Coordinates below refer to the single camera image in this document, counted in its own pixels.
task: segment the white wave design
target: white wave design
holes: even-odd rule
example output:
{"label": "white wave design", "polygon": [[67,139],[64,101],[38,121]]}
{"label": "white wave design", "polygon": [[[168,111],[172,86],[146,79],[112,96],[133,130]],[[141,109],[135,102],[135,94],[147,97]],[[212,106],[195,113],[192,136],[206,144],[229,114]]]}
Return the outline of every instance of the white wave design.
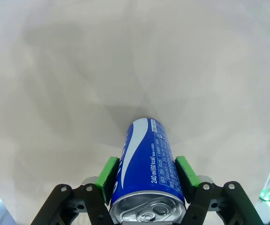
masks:
{"label": "white wave design", "polygon": [[133,122],[133,134],[131,136],[130,144],[126,150],[126,154],[124,156],[123,165],[122,165],[122,172],[121,172],[121,186],[123,188],[124,176],[133,157],[137,147],[143,140],[146,132],[148,129],[148,121],[147,118],[142,118]]}

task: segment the screw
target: screw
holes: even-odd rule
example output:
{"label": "screw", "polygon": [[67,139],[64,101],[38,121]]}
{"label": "screw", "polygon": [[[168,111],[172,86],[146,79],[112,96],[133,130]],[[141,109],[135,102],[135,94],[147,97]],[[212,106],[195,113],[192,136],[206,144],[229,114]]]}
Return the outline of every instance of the screw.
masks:
{"label": "screw", "polygon": [[92,188],[91,186],[88,186],[88,187],[86,188],[86,190],[87,190],[87,191],[92,191],[93,188]]}
{"label": "screw", "polygon": [[229,189],[234,189],[234,188],[235,188],[235,185],[229,184]]}
{"label": "screw", "polygon": [[209,186],[209,184],[204,184],[204,186],[202,186],[202,188],[205,189],[205,190],[209,190],[210,186]]}

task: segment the green pad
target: green pad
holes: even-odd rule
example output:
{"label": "green pad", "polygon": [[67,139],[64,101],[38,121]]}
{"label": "green pad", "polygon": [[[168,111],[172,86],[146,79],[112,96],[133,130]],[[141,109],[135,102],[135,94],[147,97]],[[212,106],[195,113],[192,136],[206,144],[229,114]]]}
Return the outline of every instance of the green pad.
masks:
{"label": "green pad", "polygon": [[194,170],[191,168],[185,156],[178,156],[176,158],[176,161],[178,161],[179,164],[181,165],[183,171],[185,172],[185,174],[187,175],[187,178],[190,181],[190,184],[194,187],[198,187],[201,181],[199,177],[195,174]]}
{"label": "green pad", "polygon": [[101,190],[104,201],[109,204],[119,166],[119,158],[110,157],[103,167],[95,185]]}

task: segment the can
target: can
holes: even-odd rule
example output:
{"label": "can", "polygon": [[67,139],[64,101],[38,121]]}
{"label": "can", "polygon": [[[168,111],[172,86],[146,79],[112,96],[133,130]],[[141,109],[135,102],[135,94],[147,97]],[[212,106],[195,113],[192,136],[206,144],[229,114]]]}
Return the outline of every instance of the can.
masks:
{"label": "can", "polygon": [[164,127],[151,118],[134,121],[125,137],[111,199],[113,221],[180,223],[184,205]]}

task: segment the white table surface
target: white table surface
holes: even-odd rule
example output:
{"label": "white table surface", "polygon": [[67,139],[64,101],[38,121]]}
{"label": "white table surface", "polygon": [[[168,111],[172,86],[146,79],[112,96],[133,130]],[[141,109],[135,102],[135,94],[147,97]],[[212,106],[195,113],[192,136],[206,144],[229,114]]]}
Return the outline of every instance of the white table surface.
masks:
{"label": "white table surface", "polygon": [[0,0],[0,197],[19,224],[55,185],[98,175],[145,116],[197,174],[256,202],[270,170],[270,1]]}

